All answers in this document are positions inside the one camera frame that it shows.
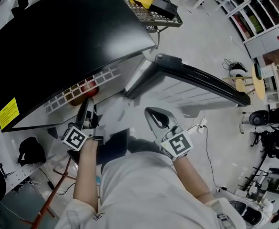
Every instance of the black cabinet door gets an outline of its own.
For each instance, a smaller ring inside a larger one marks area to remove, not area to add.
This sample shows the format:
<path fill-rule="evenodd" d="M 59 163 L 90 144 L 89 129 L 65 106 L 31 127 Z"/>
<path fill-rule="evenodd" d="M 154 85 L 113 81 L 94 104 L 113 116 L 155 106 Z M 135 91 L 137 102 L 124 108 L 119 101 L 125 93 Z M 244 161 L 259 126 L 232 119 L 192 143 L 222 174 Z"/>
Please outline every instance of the black cabinet door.
<path fill-rule="evenodd" d="M 125 96 L 165 101 L 182 109 L 184 114 L 196 115 L 201 109 L 247 106 L 250 97 L 240 93 L 224 81 L 197 68 L 185 65 L 182 59 L 165 54 L 144 71 Z"/>

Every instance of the wrist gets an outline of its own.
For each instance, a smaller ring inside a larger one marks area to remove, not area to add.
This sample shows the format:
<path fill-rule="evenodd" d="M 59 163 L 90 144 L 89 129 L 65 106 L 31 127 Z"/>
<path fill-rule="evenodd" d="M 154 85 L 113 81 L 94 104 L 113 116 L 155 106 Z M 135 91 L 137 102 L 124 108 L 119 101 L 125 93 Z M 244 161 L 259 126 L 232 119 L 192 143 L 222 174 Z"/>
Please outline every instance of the wrist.
<path fill-rule="evenodd" d="M 91 139 L 87 140 L 80 150 L 80 157 L 96 155 L 97 147 L 98 147 L 97 141 Z"/>
<path fill-rule="evenodd" d="M 173 164 L 174 164 L 174 165 L 176 165 L 176 164 L 182 164 L 182 163 L 185 162 L 185 160 L 188 160 L 188 158 L 186 157 L 186 155 L 183 156 L 183 157 L 180 157 L 180 158 L 176 159 L 175 161 L 173 161 Z"/>

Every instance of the white shirt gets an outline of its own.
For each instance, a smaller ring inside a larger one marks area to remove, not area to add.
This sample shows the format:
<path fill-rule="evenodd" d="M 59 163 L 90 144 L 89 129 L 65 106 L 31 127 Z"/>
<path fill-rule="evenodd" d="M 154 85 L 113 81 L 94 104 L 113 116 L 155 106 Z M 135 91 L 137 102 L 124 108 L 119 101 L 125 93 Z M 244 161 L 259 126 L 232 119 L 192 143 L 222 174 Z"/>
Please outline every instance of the white shirt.
<path fill-rule="evenodd" d="M 244 229 L 224 199 L 202 204 L 188 193 L 172 161 L 152 152 L 109 162 L 100 186 L 98 214 L 74 199 L 56 229 Z"/>
<path fill-rule="evenodd" d="M 257 204 L 253 204 L 251 205 L 253 208 L 255 208 L 256 210 L 261 212 L 262 215 L 262 220 L 260 221 L 259 224 L 255 225 L 253 227 L 253 229 L 259 229 L 261 227 L 263 227 L 265 224 L 268 223 L 270 217 L 273 214 L 273 209 L 274 206 L 273 204 L 268 201 L 267 199 L 264 199 L 263 201 L 260 202 L 260 206 L 262 206 L 263 208 L 261 209 L 260 206 L 258 206 Z"/>

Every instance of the black box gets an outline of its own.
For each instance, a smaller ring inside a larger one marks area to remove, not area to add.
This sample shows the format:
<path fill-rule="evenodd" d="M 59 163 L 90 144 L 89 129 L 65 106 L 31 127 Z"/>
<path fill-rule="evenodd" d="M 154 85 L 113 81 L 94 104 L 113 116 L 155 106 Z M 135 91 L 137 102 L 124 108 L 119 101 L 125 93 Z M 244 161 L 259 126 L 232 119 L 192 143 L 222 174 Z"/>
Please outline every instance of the black box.
<path fill-rule="evenodd" d="M 149 10 L 172 20 L 176 15 L 177 6 L 166 0 L 153 0 Z"/>

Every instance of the hand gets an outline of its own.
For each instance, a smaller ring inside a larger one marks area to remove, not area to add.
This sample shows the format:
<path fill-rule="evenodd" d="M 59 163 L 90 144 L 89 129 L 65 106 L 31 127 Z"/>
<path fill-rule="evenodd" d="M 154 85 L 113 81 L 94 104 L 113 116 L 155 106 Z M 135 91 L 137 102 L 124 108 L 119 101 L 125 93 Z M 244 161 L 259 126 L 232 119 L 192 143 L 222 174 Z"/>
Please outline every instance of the hand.
<path fill-rule="evenodd" d="M 92 152 L 96 152 L 98 146 L 98 141 L 93 140 L 92 138 L 87 139 L 83 144 L 80 153 L 82 154 L 91 154 Z"/>

